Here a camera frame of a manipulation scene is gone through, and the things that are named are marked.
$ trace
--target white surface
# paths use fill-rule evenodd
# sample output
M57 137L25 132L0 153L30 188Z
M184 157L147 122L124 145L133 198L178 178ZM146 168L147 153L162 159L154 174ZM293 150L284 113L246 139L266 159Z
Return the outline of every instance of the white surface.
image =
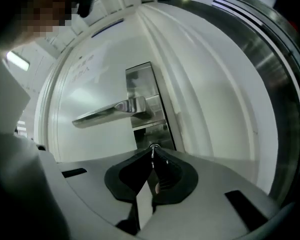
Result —
M140 192L136 195L136 205L138 208L138 219L140 229L142 230L153 214L152 193L148 182L146 181Z
M278 134L251 62L223 32L187 11L153 3L138 14L157 50L186 151L230 167L269 193Z
M90 70L77 69L90 53L95 56ZM153 59L135 15L94 38L88 36L75 47L60 72L51 99L48 138L57 161L96 159L137 148L130 118L84 129L74 127L72 120L127 99L126 69Z

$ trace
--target ceiling light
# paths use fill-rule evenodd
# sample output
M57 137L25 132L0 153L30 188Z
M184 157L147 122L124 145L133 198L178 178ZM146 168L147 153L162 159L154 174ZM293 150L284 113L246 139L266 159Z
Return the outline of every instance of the ceiling light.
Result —
M19 57L12 51L9 51L6 54L6 59L14 65L18 66L20 69L23 69L24 71L27 71L30 65L27 61L25 61L23 58Z
M17 126L16 129L17 129L18 131L26 131L26 130L27 130L26 127L21 127L21 126Z

